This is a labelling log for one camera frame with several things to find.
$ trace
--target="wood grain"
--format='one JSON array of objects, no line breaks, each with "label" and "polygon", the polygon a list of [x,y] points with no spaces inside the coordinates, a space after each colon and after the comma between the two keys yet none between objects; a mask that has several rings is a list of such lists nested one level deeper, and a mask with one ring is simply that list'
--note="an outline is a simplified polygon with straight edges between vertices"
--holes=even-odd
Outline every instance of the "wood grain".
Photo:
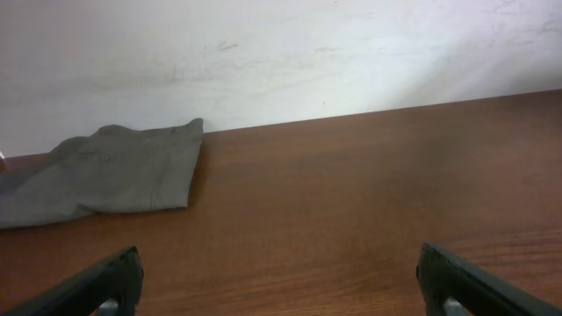
[{"label": "wood grain", "polygon": [[0,306],[136,245],[137,314],[423,315],[433,241],[562,305],[562,90],[205,135],[187,210],[0,232]]}]

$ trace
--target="table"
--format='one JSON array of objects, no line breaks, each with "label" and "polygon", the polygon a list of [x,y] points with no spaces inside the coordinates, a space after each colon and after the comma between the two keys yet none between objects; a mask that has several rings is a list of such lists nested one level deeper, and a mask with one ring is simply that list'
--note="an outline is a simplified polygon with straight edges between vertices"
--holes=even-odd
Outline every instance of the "table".
[{"label": "table", "polygon": [[140,316],[423,315],[424,241],[562,306],[561,104],[556,90],[207,133],[187,210],[0,231],[0,306],[136,245]]}]

